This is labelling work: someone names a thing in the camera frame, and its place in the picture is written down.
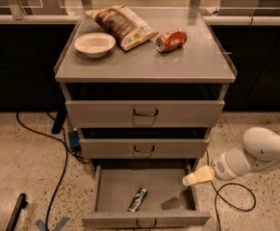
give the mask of floor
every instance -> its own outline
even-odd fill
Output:
[[[80,3],[79,0],[66,1],[70,4]],[[96,7],[117,5],[121,2],[127,6],[180,7],[187,6],[190,0],[93,0]],[[201,0],[203,7],[213,7],[218,3],[219,0]],[[53,120],[46,113],[20,113],[18,117],[32,129],[59,140],[63,139],[62,134],[51,134]],[[280,113],[222,113],[210,136],[210,158],[233,147],[241,147],[243,132],[254,126],[266,127],[280,135]],[[22,210],[15,230],[44,230],[47,209],[62,175],[64,163],[65,149],[60,141],[25,129],[16,119],[16,113],[0,113],[0,230],[6,230],[15,202],[21,193],[26,194],[28,205]],[[206,164],[206,157],[203,157],[198,167]],[[246,174],[232,182],[243,184],[254,192],[256,207],[248,213],[237,212],[218,197],[216,205],[221,230],[280,230],[280,170]],[[219,189],[225,182],[215,179],[214,184]],[[49,229],[85,230],[81,217],[90,212],[93,187],[94,180],[89,165],[82,164],[69,155],[64,179],[50,211]],[[207,223],[203,227],[157,230],[218,230],[216,193],[212,185],[196,185],[195,190],[199,211],[211,215]],[[247,209],[253,204],[253,198],[244,189],[229,186],[221,193],[241,208]]]

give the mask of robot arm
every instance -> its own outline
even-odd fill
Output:
[[[248,172],[265,172],[280,168],[280,136],[261,127],[247,130],[242,138],[242,149],[234,148],[187,175],[185,185],[212,180],[232,180]]]

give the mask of bowl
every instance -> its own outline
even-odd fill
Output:
[[[90,58],[101,58],[115,46],[115,39],[108,34],[91,33],[77,38],[74,46]]]

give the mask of red can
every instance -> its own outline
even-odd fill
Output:
[[[157,49],[160,52],[175,50],[187,41],[187,34],[184,30],[172,30],[159,35],[156,40]]]

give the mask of power cord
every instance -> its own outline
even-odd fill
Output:
[[[59,180],[59,182],[58,182],[58,184],[57,184],[57,186],[56,186],[56,188],[55,188],[55,190],[54,190],[54,192],[53,192],[53,194],[52,194],[52,197],[51,197],[49,206],[48,206],[47,211],[46,211],[45,230],[46,230],[46,231],[49,231],[49,228],[48,228],[49,215],[50,215],[50,211],[51,211],[51,208],[52,208],[52,205],[53,205],[55,196],[56,196],[56,194],[57,194],[57,191],[58,191],[58,189],[59,189],[59,187],[60,187],[60,185],[61,185],[61,183],[62,183],[62,181],[63,181],[63,179],[64,179],[65,171],[66,171],[66,168],[67,168],[67,162],[68,162],[68,153],[71,153],[71,155],[74,156],[74,157],[75,157],[79,162],[81,162],[81,163],[87,164],[88,162],[83,161],[82,158],[80,158],[80,157],[78,157],[77,155],[75,155],[75,153],[73,153],[73,152],[69,149],[69,147],[68,147],[68,145],[67,145],[67,143],[66,143],[66,135],[65,135],[65,130],[64,130],[63,127],[62,127],[62,130],[63,130],[63,133],[64,133],[64,140],[61,140],[61,139],[58,139],[58,138],[56,138],[56,137],[54,137],[54,136],[50,136],[50,135],[41,133],[41,132],[39,132],[39,131],[36,131],[36,130],[34,130],[34,129],[28,127],[28,126],[26,126],[26,125],[20,120],[20,118],[19,118],[19,113],[20,113],[20,112],[17,112],[17,113],[16,113],[16,119],[17,119],[18,123],[19,123],[22,127],[24,127],[25,129],[27,129],[27,130],[29,130],[29,131],[31,131],[31,132],[33,132],[33,133],[36,133],[36,134],[45,136],[45,137],[47,137],[47,138],[50,138],[50,139],[52,139],[52,140],[58,141],[58,142],[62,143],[63,146],[64,146],[64,150],[65,150],[65,159],[64,159],[64,168],[63,168],[63,172],[62,172],[62,175],[61,175],[61,177],[60,177],[60,180]],[[47,113],[47,115],[48,115],[50,118],[55,119],[55,118],[52,117],[50,114]]]
[[[209,164],[209,152],[207,150],[207,163]],[[211,182],[211,185],[213,186],[215,192],[216,192],[216,197],[215,197],[215,210],[216,210],[216,219],[217,219],[217,229],[218,231],[221,231],[221,224],[220,224],[220,217],[219,217],[219,214],[218,214],[218,210],[217,210],[217,197],[219,196],[226,204],[228,204],[230,207],[232,207],[233,209],[235,209],[236,211],[240,211],[240,212],[244,212],[244,213],[247,213],[247,212],[251,212],[255,206],[256,206],[256,196],[255,194],[253,193],[252,190],[250,190],[248,187],[242,185],[242,184],[239,184],[239,183],[226,183],[224,184],[223,186],[221,186],[218,190],[216,189],[215,185],[213,182]],[[242,208],[239,208],[237,206],[235,206],[234,204],[232,204],[231,202],[229,202],[228,200],[226,200],[221,194],[221,190],[223,190],[225,187],[228,187],[228,186],[238,186],[238,187],[241,187],[241,188],[244,188],[246,189],[249,193],[251,193],[253,199],[254,199],[254,203],[253,205],[248,208],[248,209],[242,209]]]

